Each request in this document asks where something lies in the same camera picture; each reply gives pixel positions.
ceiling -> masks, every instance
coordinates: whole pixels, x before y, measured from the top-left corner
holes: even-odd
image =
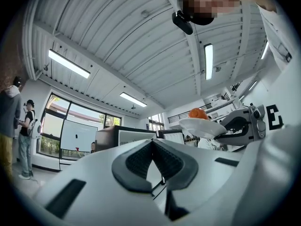
[[[264,66],[266,34],[255,4],[243,2],[207,26],[193,25],[190,36],[173,24],[174,10],[176,0],[31,0],[23,32],[31,78],[146,118],[225,82],[242,81]],[[208,43],[221,70],[206,81]],[[49,49],[91,72],[89,78],[51,60]],[[122,92],[148,106],[131,110],[133,103],[121,98]]]

white plate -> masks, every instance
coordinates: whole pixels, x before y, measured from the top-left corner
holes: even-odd
[[[222,125],[199,118],[184,118],[179,121],[180,126],[196,137],[213,139],[227,132]]]

gray jacket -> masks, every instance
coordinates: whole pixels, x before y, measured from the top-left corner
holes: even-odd
[[[0,93],[0,133],[13,138],[21,113],[21,95],[17,86],[9,86]]]

backpack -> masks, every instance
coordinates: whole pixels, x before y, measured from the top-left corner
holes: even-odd
[[[42,125],[41,122],[38,121],[38,119],[35,118],[35,115],[33,111],[31,111],[33,120],[29,123],[29,126],[27,128],[27,134],[32,139],[37,139],[42,131]]]

jeans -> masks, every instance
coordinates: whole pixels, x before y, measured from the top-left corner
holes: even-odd
[[[32,139],[19,134],[19,156],[22,165],[22,176],[32,173]]]
[[[12,182],[13,139],[0,133],[0,162],[9,180]]]

